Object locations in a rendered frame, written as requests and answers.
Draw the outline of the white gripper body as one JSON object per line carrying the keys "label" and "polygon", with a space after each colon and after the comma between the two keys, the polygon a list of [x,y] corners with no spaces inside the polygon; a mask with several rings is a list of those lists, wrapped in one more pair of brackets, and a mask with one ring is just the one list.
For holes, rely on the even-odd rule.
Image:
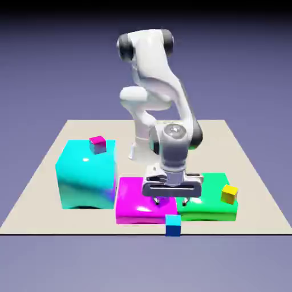
{"label": "white gripper body", "polygon": [[142,193],[147,197],[200,197],[202,186],[199,182],[183,182],[176,186],[147,182],[143,185]]}

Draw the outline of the small blue cube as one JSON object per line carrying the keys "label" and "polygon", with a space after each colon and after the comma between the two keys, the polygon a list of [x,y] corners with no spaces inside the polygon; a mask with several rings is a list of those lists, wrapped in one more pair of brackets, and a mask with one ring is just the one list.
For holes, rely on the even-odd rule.
{"label": "small blue cube", "polygon": [[165,235],[168,237],[181,236],[181,216],[167,214],[165,216]]}

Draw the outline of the small yellow cube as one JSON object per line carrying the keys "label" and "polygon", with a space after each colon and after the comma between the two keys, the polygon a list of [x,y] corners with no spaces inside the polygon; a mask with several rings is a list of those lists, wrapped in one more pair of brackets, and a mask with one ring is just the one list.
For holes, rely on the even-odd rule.
{"label": "small yellow cube", "polygon": [[238,188],[231,185],[224,185],[221,192],[221,201],[233,205],[237,199]]}

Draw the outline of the small magenta cube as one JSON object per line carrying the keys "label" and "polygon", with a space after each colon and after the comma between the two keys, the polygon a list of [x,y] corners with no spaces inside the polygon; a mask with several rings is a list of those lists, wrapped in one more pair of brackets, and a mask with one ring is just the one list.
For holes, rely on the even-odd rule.
{"label": "small magenta cube", "polygon": [[89,138],[90,150],[93,154],[98,155],[107,151],[107,143],[103,136]]}

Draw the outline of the large magenta box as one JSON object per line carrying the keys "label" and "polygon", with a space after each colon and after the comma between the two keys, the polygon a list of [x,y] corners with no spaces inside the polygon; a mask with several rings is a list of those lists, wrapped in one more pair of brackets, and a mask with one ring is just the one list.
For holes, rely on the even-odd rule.
{"label": "large magenta box", "polygon": [[164,224],[165,216],[176,215],[176,199],[162,197],[158,205],[142,194],[141,177],[121,177],[116,198],[117,224]]}

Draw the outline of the large green box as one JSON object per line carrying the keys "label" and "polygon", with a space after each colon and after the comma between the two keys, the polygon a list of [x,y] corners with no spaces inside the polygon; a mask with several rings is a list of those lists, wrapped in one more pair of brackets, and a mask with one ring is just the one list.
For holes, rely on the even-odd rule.
{"label": "large green box", "polygon": [[204,182],[199,198],[191,198],[183,205],[183,198],[176,198],[177,212],[182,221],[235,221],[238,202],[233,205],[221,201],[223,187],[229,184],[225,173],[203,173]]}

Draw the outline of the large cyan box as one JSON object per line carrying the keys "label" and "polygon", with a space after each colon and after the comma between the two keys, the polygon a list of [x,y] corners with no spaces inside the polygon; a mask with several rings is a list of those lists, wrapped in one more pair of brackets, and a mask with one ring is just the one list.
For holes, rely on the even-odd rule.
{"label": "large cyan box", "polygon": [[117,165],[116,141],[106,141],[107,150],[94,154],[88,140],[69,140],[55,164],[63,209],[113,209]]}

